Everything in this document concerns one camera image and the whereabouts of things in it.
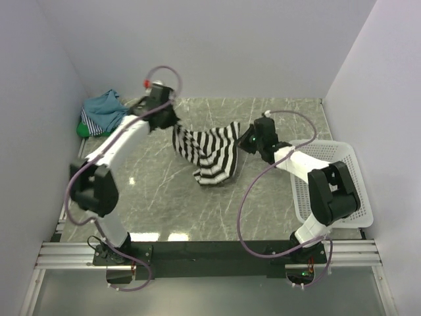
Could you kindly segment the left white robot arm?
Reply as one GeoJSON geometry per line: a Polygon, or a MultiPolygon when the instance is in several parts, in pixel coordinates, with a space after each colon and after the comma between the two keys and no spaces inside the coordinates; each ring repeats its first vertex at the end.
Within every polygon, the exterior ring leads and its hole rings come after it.
{"type": "Polygon", "coordinates": [[[87,222],[98,229],[102,248],[114,263],[133,259],[130,233],[120,220],[116,205],[119,192],[114,173],[142,139],[155,129],[167,129],[178,122],[172,107],[175,91],[153,82],[138,103],[128,109],[116,130],[83,159],[70,164],[66,199],[87,213],[87,222]]]}

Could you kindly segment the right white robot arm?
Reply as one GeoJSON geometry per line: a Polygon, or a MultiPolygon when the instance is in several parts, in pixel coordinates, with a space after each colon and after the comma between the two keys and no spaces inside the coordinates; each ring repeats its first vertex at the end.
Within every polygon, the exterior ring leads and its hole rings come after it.
{"type": "Polygon", "coordinates": [[[302,263],[312,254],[312,246],[327,239],[329,228],[338,220],[346,219],[360,209],[360,198],[347,165],[341,161],[329,163],[303,153],[300,149],[316,139],[313,137],[301,144],[281,142],[276,133],[272,111],[266,111],[250,124],[237,140],[238,148],[247,153],[260,153],[269,166],[264,169],[246,189],[237,213],[236,228],[240,244],[251,255],[262,259],[274,259],[289,255],[302,263]],[[250,249],[241,235],[241,212],[253,184],[271,169],[279,169],[300,178],[307,184],[310,198],[310,216],[291,234],[288,250],[275,254],[260,254],[250,249]]]}

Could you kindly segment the black white striped tank top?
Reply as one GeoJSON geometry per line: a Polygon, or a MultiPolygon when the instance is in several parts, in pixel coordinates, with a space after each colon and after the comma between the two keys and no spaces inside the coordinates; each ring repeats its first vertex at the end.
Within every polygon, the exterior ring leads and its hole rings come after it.
{"type": "Polygon", "coordinates": [[[191,131],[180,124],[173,127],[174,151],[195,165],[193,177],[202,186],[219,185],[235,175],[240,123],[207,131],[191,131]]]}

